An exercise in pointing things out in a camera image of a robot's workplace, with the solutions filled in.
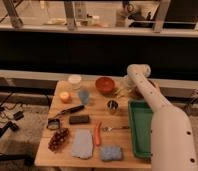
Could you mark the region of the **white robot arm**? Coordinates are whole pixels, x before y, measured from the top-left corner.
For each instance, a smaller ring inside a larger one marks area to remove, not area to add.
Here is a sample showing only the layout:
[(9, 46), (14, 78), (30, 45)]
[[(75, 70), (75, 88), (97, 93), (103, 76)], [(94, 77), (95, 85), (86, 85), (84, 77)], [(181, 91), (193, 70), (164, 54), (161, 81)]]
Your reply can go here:
[(128, 79), (153, 111), (151, 121), (151, 170), (198, 171), (194, 134), (187, 114), (173, 105), (148, 80), (148, 64), (130, 64)]

